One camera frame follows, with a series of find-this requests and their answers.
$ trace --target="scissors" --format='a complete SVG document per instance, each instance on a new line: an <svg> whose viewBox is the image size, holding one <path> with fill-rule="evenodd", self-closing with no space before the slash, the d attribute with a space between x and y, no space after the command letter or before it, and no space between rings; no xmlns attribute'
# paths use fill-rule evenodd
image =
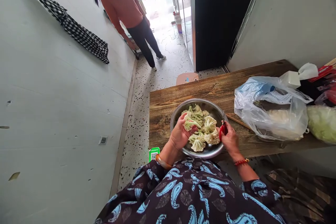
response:
<svg viewBox="0 0 336 224"><path fill-rule="evenodd" d="M222 126L219 128L219 137L221 137L221 133L223 132L224 135L228 133L228 129L225 127L225 112L223 110L223 120L222 120Z"/></svg>

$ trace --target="wooden tabletop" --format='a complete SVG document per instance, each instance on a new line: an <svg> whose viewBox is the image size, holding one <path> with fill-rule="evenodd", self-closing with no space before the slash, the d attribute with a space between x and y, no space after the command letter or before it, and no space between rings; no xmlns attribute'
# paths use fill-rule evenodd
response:
<svg viewBox="0 0 336 224"><path fill-rule="evenodd" d="M290 70L297 71L297 68L287 60L280 60L151 92L149 105L149 148L160 147L162 149L164 147L170 136L171 115L177 106L185 100L192 98L207 99L224 109L225 113L241 120L233 111L235 89L244 84L251 76L279 77ZM229 121L239 135L239 148L245 157L327 146L311 134L306 134L303 139L297 142L263 142L252 131L232 120ZM216 160L227 158L227 152L223 151L222 154L216 157Z"/></svg>

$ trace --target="bracelet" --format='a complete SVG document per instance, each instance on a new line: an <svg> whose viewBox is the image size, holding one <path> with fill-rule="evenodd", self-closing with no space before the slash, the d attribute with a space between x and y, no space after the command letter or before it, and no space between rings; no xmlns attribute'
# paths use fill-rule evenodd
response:
<svg viewBox="0 0 336 224"><path fill-rule="evenodd" d="M242 165L244 163L248 163L249 161L250 161L249 159L240 160L240 161L236 162L234 165L239 166L239 165Z"/></svg>
<svg viewBox="0 0 336 224"><path fill-rule="evenodd" d="M172 166L170 164L167 164L165 161L163 161L159 154L156 154L155 160L163 167L165 170L170 170Z"/></svg>

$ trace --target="woman's left hand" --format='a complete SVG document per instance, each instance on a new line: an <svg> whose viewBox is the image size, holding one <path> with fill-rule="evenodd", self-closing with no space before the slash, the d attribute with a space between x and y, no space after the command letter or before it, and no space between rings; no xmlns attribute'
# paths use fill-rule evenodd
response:
<svg viewBox="0 0 336 224"><path fill-rule="evenodd" d="M187 144L189 137L197 131L196 125L193 126L191 131L186 131L184 128L183 124L185 123L184 117L186 114L187 113L185 112L179 117L169 138L169 140L178 150L181 150Z"/></svg>

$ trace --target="paisley dress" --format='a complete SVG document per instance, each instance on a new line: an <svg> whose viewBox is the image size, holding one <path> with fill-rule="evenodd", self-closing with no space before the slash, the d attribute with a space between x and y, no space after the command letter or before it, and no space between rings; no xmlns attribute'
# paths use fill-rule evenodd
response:
<svg viewBox="0 0 336 224"><path fill-rule="evenodd" d="M261 180L237 187L208 160L188 157L169 171L152 160L107 202L95 224L286 223L279 198Z"/></svg>

